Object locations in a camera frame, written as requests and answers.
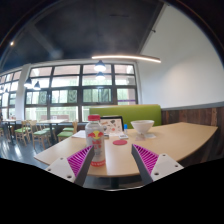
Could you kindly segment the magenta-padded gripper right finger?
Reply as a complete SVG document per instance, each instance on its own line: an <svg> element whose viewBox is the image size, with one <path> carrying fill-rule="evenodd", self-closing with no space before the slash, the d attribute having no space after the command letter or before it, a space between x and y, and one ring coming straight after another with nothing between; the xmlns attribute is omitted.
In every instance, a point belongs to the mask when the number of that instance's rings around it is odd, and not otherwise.
<svg viewBox="0 0 224 224"><path fill-rule="evenodd" d="M133 144L131 150L144 185L183 169L183 166L166 153L156 154L142 146Z"/></svg>

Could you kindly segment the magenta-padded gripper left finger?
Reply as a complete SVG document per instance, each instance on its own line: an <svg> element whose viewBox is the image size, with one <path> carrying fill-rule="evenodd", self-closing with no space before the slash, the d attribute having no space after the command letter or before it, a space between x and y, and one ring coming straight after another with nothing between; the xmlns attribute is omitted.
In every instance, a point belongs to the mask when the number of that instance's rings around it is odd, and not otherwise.
<svg viewBox="0 0 224 224"><path fill-rule="evenodd" d="M94 148L88 146L73 155L55 160L46 170L56 176L82 186L94 156Z"/></svg>

